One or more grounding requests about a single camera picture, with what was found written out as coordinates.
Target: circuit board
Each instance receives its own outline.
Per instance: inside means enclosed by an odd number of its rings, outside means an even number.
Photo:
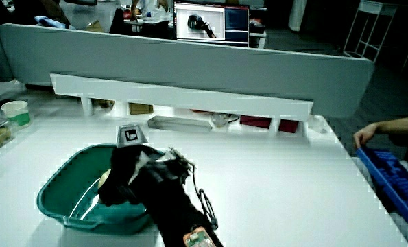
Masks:
[[[185,239],[187,247],[214,247],[210,237],[205,231],[197,231]]]

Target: black glove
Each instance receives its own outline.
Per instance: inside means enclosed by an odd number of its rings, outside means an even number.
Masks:
[[[148,157],[157,154],[156,150],[144,145],[113,150],[110,175],[99,188],[102,203],[121,204],[128,200],[132,204],[144,204],[166,247],[184,246],[183,236],[198,226],[206,229],[216,246],[222,246],[207,217],[191,204],[184,192],[182,186],[188,176],[185,164],[179,159],[163,162],[152,159],[138,167],[142,151]],[[138,168],[138,175],[128,185]]]

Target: green label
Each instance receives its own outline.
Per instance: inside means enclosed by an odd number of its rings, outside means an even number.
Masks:
[[[18,123],[18,126],[23,126],[30,122],[30,115],[28,113],[20,114],[14,117],[9,117],[9,121]]]

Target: white cup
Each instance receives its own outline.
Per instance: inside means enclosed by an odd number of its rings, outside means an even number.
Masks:
[[[18,126],[23,126],[30,122],[28,105],[25,101],[13,101],[1,106],[9,121],[16,122]]]

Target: person's arm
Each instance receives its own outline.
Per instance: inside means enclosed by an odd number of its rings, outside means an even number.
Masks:
[[[375,134],[408,134],[408,117],[367,125],[353,135],[355,147],[365,145]]]
[[[137,16],[136,5],[138,4],[138,2],[139,0],[132,0],[132,5],[130,8],[130,20],[131,21],[136,20],[136,16]]]

